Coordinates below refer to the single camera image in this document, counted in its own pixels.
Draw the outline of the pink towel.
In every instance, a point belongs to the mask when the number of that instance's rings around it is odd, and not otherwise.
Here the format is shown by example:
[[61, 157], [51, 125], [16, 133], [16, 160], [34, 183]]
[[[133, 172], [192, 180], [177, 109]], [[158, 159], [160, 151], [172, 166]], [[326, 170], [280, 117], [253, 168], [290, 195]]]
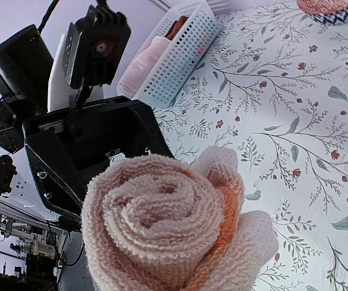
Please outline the pink towel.
[[117, 86], [118, 94], [133, 99], [170, 43], [166, 37], [154, 37], [125, 70]]

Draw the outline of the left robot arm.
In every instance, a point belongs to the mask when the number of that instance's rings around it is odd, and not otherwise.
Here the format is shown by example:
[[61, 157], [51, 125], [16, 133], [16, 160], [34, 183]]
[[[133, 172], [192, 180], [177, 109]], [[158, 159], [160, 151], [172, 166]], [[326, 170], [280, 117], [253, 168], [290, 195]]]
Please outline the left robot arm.
[[0, 44], [0, 213], [76, 230], [87, 184], [111, 156], [171, 156], [149, 106], [93, 99], [129, 36], [126, 22], [71, 25], [60, 76], [34, 25]]

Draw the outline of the orange patterned towel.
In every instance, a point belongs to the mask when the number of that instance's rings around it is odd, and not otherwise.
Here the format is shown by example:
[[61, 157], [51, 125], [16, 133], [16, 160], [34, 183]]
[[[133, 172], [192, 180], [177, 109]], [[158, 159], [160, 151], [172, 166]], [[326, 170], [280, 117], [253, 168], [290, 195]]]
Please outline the orange patterned towel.
[[82, 207], [91, 276], [101, 290], [250, 290], [279, 245], [271, 217], [243, 203], [232, 149], [117, 162]]

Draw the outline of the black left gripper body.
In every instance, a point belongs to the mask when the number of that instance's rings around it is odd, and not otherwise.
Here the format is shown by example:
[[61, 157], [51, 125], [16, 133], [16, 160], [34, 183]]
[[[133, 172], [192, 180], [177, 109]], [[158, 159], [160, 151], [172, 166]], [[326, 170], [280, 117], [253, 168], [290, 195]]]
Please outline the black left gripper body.
[[110, 157], [171, 156], [152, 109], [123, 96], [47, 111], [54, 59], [30, 25], [0, 44], [0, 213], [79, 224]]

